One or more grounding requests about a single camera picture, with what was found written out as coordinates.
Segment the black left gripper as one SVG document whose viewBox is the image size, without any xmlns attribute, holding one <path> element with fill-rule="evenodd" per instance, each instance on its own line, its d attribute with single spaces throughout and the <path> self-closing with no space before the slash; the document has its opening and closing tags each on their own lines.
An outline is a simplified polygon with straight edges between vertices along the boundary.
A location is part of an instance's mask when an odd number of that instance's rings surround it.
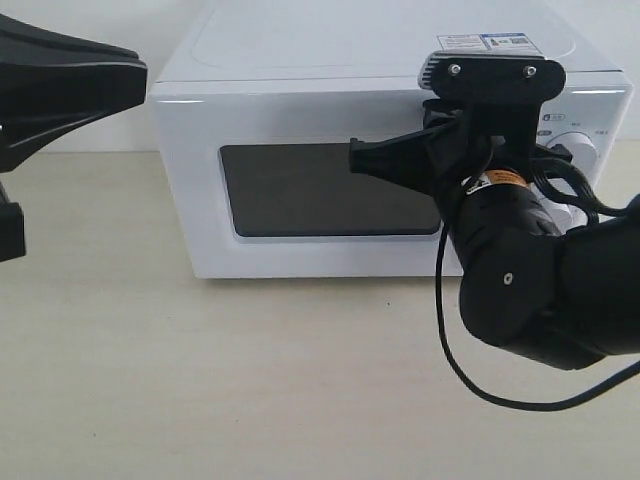
<svg viewBox="0 0 640 480">
<path fill-rule="evenodd" d="M 88 124 L 135 108 L 146 97 L 147 66 L 134 62 L 1 66 L 1 171 Z M 0 261 L 26 255 L 24 213 L 1 191 Z"/>
</svg>

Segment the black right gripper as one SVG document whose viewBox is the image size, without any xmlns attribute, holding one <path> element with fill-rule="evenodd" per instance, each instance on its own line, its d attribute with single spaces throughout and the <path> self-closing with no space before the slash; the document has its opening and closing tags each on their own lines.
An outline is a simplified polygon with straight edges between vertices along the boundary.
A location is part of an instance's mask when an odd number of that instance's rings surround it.
<svg viewBox="0 0 640 480">
<path fill-rule="evenodd" d="M 421 131 L 351 138 L 351 173 L 431 195 L 458 250 L 551 250 L 560 235 L 532 192 L 538 108 L 427 100 Z"/>
</svg>

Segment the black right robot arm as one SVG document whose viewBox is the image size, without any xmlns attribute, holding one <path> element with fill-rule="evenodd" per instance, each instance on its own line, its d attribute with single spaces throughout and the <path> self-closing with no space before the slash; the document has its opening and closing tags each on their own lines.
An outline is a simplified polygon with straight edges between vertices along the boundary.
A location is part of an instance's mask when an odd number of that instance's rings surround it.
<svg viewBox="0 0 640 480">
<path fill-rule="evenodd" d="M 430 196 L 482 342 L 561 370 L 639 349 L 639 204 L 601 202 L 570 154 L 430 105 L 419 132 L 352 140 L 352 172 Z"/>
</svg>

